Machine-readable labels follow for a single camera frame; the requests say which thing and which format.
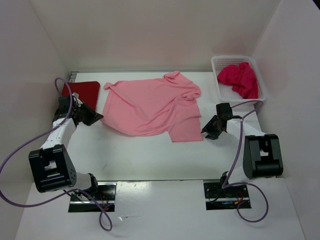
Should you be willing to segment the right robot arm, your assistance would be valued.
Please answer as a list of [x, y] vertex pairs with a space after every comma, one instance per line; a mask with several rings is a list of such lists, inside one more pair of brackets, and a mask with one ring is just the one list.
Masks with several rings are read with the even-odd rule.
[[201, 130], [210, 140], [217, 140], [223, 132], [239, 140], [235, 160], [243, 150], [242, 169], [247, 179], [273, 178], [283, 174], [280, 140], [276, 134], [267, 134], [252, 127], [239, 115], [216, 114]]

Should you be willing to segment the hot pink t-shirt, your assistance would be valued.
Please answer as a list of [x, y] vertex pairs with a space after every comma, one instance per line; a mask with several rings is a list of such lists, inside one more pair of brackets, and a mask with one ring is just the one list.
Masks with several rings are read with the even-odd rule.
[[248, 62], [239, 65], [230, 64], [217, 75], [219, 83], [232, 86], [232, 90], [243, 99], [258, 99], [258, 81], [254, 70]]

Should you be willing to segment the red t-shirt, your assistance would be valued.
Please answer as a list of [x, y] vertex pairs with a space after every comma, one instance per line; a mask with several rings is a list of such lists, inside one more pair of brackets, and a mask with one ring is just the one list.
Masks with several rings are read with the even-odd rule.
[[[98, 95], [100, 90], [100, 84], [97, 81], [86, 81], [86, 82], [69, 82], [68, 83], [72, 93], [78, 93], [78, 99], [83, 103], [87, 104], [93, 111], [96, 112]], [[69, 90], [66, 84], [62, 89], [62, 96], [69, 96]]]

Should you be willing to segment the white plastic basket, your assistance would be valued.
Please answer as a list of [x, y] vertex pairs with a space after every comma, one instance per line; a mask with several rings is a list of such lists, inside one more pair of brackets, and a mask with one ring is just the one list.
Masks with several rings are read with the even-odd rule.
[[253, 58], [219, 55], [211, 58], [218, 97], [224, 102], [265, 101], [267, 90]]

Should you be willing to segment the light pink t-shirt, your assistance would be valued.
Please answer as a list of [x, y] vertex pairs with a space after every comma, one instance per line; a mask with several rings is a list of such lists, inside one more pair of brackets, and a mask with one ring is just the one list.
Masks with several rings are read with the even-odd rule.
[[167, 132], [173, 143], [200, 142], [201, 113], [197, 99], [202, 92], [179, 71], [161, 78], [106, 83], [104, 125], [131, 137]]

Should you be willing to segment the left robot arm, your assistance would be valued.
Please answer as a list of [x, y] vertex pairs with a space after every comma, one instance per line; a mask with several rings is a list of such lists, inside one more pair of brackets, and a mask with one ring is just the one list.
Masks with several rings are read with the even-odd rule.
[[100, 194], [97, 179], [91, 173], [76, 171], [67, 147], [79, 123], [91, 126], [103, 115], [85, 103], [74, 103], [70, 116], [65, 118], [68, 110], [67, 106], [59, 105], [52, 120], [53, 131], [40, 149], [28, 155], [35, 186], [40, 193], [79, 189], [87, 199], [94, 200]]

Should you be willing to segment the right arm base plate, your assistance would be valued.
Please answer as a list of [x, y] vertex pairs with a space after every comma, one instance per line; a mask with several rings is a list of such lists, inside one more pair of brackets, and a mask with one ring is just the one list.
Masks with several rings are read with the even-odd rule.
[[217, 181], [204, 181], [203, 188], [205, 199], [210, 202], [236, 202], [249, 199], [248, 189], [244, 185], [222, 189], [222, 185]]

